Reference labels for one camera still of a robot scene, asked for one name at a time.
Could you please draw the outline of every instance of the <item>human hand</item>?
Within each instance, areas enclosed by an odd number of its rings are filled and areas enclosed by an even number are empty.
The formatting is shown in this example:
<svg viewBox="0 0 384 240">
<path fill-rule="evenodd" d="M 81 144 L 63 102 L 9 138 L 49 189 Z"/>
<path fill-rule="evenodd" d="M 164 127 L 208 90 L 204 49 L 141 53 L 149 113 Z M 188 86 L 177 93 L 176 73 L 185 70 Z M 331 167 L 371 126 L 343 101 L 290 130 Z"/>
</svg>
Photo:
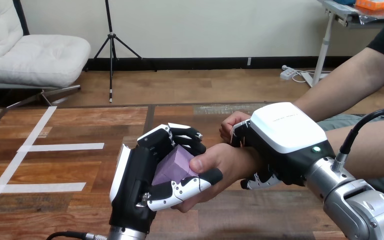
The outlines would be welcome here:
<svg viewBox="0 0 384 240">
<path fill-rule="evenodd" d="M 230 115 L 228 118 L 226 118 L 222 123 L 221 127 L 218 130 L 220 132 L 220 137 L 230 144 L 232 139 L 232 128 L 235 124 L 238 124 L 240 122 L 243 122 L 245 120 L 250 119 L 251 116 L 240 112 L 235 111 L 232 115 Z"/>
<path fill-rule="evenodd" d="M 238 148 L 226 143 L 214 145 L 207 149 L 204 154 L 194 157 L 190 161 L 189 167 L 197 174 L 218 168 L 223 173 L 223 179 L 214 186 L 171 208 L 186 213 L 196 204 L 214 198 L 237 180 L 256 173 L 263 164 L 257 151 L 251 147 Z"/>
</svg>

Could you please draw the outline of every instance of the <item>wooden table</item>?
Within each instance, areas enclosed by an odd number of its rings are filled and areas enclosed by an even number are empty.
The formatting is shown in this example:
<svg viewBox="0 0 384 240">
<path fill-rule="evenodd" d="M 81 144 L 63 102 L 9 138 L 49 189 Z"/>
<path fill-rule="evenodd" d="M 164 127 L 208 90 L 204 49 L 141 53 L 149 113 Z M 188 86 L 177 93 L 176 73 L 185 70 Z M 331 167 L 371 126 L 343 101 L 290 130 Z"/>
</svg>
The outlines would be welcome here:
<svg viewBox="0 0 384 240">
<path fill-rule="evenodd" d="M 221 142 L 219 124 L 229 114 L 252 113 L 265 104 L 0 110 L 0 240 L 44 240 L 66 230 L 107 235 L 109 192 L 122 143 L 134 147 L 144 132 L 173 122 L 197 128 L 204 135 L 203 143 L 211 147 Z M 37 127 L 39 122 L 44 123 L 42 128 Z M 91 143 L 103 144 L 103 148 L 36 151 L 37 145 Z M 84 186 L 76 191 L 53 189 L 54 184 L 69 183 Z M 44 192 L 25 190 L 42 185 Z M 321 240 L 344 239 L 344 235 L 303 187 L 279 184 L 247 191 L 237 182 L 188 213 L 159 211 L 147 239 Z"/>
</svg>

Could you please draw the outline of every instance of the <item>person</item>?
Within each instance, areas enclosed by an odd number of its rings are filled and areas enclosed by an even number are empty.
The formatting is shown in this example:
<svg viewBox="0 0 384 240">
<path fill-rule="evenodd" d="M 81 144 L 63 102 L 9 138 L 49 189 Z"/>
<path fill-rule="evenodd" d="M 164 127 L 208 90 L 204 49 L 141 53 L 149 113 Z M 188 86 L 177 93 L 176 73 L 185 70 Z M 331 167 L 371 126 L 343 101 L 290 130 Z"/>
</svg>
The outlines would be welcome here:
<svg viewBox="0 0 384 240">
<path fill-rule="evenodd" d="M 293 102 L 315 122 L 326 120 L 348 110 L 359 101 L 384 86 L 384 28 L 361 52 L 353 56 L 327 77 Z M 346 117 L 346 124 L 340 128 L 326 129 L 326 135 L 337 153 L 352 125 L 358 118 Z M 230 142 L 233 125 L 249 119 L 250 116 L 235 112 L 221 123 L 220 136 Z M 338 118 L 328 119 L 328 125 L 340 124 Z M 253 148 L 234 148 L 220 143 L 207 149 L 206 153 L 190 161 L 190 168 L 203 173 L 219 168 L 223 179 L 204 192 L 185 200 L 173 208 L 185 213 L 195 204 L 214 198 L 234 182 L 247 178 L 264 166 L 264 156 Z M 359 179 L 384 177 L 384 120 L 369 122 L 360 131 L 352 146 L 346 169 Z"/>
</svg>

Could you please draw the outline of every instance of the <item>desk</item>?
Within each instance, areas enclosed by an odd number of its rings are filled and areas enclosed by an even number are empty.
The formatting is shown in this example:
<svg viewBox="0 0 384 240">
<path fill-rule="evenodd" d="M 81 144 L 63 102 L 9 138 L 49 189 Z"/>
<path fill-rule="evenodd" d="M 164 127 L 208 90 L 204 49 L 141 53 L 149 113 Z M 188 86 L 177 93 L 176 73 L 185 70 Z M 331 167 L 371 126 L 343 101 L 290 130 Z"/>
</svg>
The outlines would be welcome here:
<svg viewBox="0 0 384 240">
<path fill-rule="evenodd" d="M 384 26 L 384 12 L 379 13 L 361 7 L 342 5 L 333 0 L 317 1 L 325 7 L 324 12 L 329 16 L 329 21 L 321 44 L 314 76 L 311 78 L 308 73 L 303 74 L 305 81 L 310 87 L 316 85 L 320 80 L 323 64 L 325 62 L 326 54 L 328 53 L 334 21 L 350 29 L 380 29 Z"/>
<path fill-rule="evenodd" d="M 15 167 L 9 185 L 85 183 L 66 192 L 0 193 L 0 240 L 44 240 L 56 231 L 107 235 L 109 191 L 124 143 L 159 124 L 194 126 L 211 147 L 221 142 L 220 122 L 234 111 L 252 113 L 266 103 L 186 104 L 128 107 L 15 108 L 0 119 L 0 177 L 14 165 L 17 150 L 39 120 L 35 145 L 104 143 L 102 149 L 29 151 Z M 237 182 L 188 213 L 159 211 L 147 240 L 340 239 L 345 237 L 306 188 L 279 184 L 242 190 Z"/>
</svg>

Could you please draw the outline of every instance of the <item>chair leg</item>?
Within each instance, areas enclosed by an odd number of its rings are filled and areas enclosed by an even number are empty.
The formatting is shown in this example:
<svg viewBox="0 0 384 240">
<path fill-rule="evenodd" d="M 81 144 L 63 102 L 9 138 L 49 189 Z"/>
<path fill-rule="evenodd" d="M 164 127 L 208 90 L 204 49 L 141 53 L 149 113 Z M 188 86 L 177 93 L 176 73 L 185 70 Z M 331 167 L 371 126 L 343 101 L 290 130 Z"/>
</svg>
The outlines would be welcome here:
<svg viewBox="0 0 384 240">
<path fill-rule="evenodd" d="M 28 97 L 24 100 L 21 100 L 19 102 L 16 102 L 10 106 L 7 106 L 6 108 L 9 109 L 9 108 L 16 108 L 16 107 L 20 107 L 20 106 L 23 106 L 23 105 L 26 105 L 26 104 L 30 104 L 30 103 L 33 103 L 35 102 L 36 100 L 38 99 L 38 96 L 37 95 L 34 95 L 34 96 L 31 96 L 31 97 Z"/>
<path fill-rule="evenodd" d="M 65 87 L 65 88 L 61 88 L 61 89 L 44 91 L 41 94 L 43 94 L 44 97 L 50 97 L 50 96 L 53 96 L 53 95 L 69 92 L 69 91 L 72 91 L 72 90 L 80 90 L 80 88 L 81 88 L 80 85 L 74 85 L 74 86 L 69 86 L 69 87 Z"/>
<path fill-rule="evenodd" d="M 46 96 L 44 95 L 44 91 L 42 90 L 41 93 L 39 93 L 39 96 L 40 98 L 42 98 L 42 100 L 48 105 L 48 107 L 52 107 L 52 103 L 49 102 L 49 100 L 46 98 Z"/>
</svg>

